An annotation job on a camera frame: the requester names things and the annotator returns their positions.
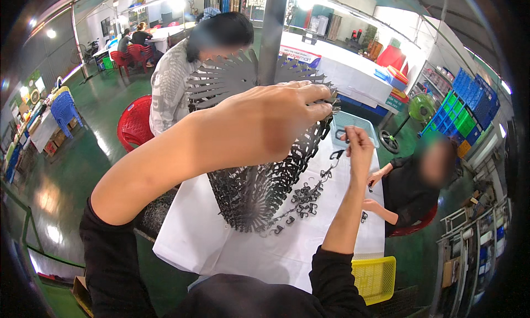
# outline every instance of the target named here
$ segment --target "gray patterned shirt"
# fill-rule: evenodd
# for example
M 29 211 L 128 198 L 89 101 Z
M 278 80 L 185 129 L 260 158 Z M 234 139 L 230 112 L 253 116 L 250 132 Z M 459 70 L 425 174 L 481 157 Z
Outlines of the gray patterned shirt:
M 186 82 L 200 62 L 189 63 L 186 60 L 187 45 L 188 39 L 184 39 L 169 49 L 151 77 L 153 99 L 149 127 L 154 136 L 159 136 L 189 113 Z

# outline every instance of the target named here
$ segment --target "motorcycle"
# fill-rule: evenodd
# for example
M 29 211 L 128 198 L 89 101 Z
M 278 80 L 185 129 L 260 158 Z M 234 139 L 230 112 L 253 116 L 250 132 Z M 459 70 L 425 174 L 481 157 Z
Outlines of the motorcycle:
M 89 63 L 92 59 L 92 56 L 99 50 L 99 38 L 96 39 L 96 41 L 93 42 L 87 42 L 88 48 L 85 48 L 85 52 L 83 53 L 83 59 L 85 63 Z

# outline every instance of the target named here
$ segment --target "hand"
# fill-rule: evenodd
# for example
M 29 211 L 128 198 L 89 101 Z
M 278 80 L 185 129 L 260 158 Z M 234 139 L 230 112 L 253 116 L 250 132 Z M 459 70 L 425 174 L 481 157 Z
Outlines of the hand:
M 351 161 L 351 180 L 356 185 L 364 186 L 368 176 L 368 170 L 374 154 L 374 144 L 370 141 L 368 134 L 361 128 L 346 126 L 346 134 L 342 134 L 341 140 L 350 140 L 350 145 L 346 149 L 346 156 Z
M 379 203 L 377 203 L 376 201 L 374 201 L 373 199 L 371 198 L 365 198 L 363 201 L 362 201 L 362 205 L 361 205 L 361 208 L 363 210 L 366 210 L 366 211 L 377 211 L 377 209 L 380 207 L 381 205 Z
M 371 176 L 368 177 L 368 179 L 366 180 L 366 184 L 374 187 L 375 184 L 379 182 L 382 177 L 383 173 L 381 172 L 381 170 L 374 172 Z
M 258 86 L 191 113 L 197 147 L 210 153 L 202 162 L 211 162 L 206 167 L 213 171 L 283 160 L 298 136 L 331 113 L 328 103 L 308 104 L 329 97 L 324 85 L 289 82 Z

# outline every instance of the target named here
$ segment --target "red plastic chair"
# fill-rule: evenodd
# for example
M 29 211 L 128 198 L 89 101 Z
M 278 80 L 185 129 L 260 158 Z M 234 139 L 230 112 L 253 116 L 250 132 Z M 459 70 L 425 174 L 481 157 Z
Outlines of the red plastic chair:
M 390 233 L 387 237 L 409 235 L 427 227 L 433 221 L 437 211 L 438 204 L 436 204 L 432 209 L 430 209 L 429 212 L 427 212 L 426 215 L 424 215 L 423 218 L 420 219 L 420 223 L 409 227 L 395 229 L 394 232 Z
M 132 56 L 135 64 L 138 62 L 142 63 L 144 72 L 147 73 L 147 60 L 153 56 L 153 50 L 150 46 L 143 46 L 140 44 L 129 44 L 127 46 L 127 52 Z
M 118 65 L 118 71 L 120 71 L 120 76 L 123 77 L 121 73 L 121 68 L 125 70 L 125 74 L 127 74 L 127 77 L 129 77 L 129 69 L 127 68 L 127 65 L 132 62 L 133 58 L 127 53 L 122 53 L 121 51 L 112 51 L 110 53 L 110 57 L 116 62 L 116 65 Z
M 134 147 L 129 143 L 142 145 L 153 137 L 149 128 L 151 95 L 145 95 L 130 103 L 118 121 L 118 140 L 129 153 Z

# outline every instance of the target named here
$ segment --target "fan stand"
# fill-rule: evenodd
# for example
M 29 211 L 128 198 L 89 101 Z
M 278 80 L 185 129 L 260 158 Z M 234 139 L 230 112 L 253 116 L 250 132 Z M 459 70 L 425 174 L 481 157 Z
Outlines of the fan stand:
M 379 141 L 381 141 L 381 144 L 394 155 L 399 153 L 399 144 L 397 142 L 398 140 L 396 140 L 395 137 L 409 119 L 410 114 L 407 115 L 405 121 L 402 122 L 401 125 L 399 125 L 398 129 L 394 132 L 394 134 L 390 134 L 387 130 L 383 129 L 379 131 Z

